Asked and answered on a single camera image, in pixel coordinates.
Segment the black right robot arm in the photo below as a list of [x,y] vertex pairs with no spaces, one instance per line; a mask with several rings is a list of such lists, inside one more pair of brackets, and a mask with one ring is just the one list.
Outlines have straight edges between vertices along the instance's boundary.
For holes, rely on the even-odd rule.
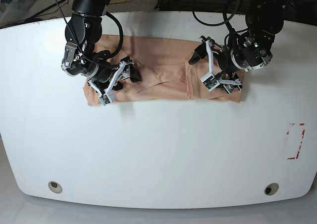
[[[121,90],[122,80],[130,79],[137,83],[142,80],[140,72],[134,67],[130,57],[123,58],[118,64],[111,64],[109,59],[115,57],[124,42],[123,28],[116,17],[107,11],[110,0],[74,0],[72,16],[66,22],[65,53],[61,68],[70,76],[83,75],[88,78],[97,89],[104,90],[109,86],[114,74],[119,72],[114,80],[114,90]],[[95,51],[95,44],[102,36],[102,16],[106,15],[114,21],[119,30],[117,48]]]

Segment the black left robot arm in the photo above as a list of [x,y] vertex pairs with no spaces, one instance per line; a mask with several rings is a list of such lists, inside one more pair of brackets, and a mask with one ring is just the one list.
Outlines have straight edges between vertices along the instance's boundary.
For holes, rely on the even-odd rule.
[[202,43],[194,50],[188,63],[196,64],[211,50],[221,72],[232,75],[236,71],[250,71],[267,66],[271,59],[271,47],[276,34],[284,25],[283,5],[278,0],[250,0],[245,15],[247,28],[236,31],[230,20],[239,10],[242,0],[227,0],[223,7],[223,21],[212,24],[213,27],[225,25],[228,34],[221,46],[211,38],[201,37]]

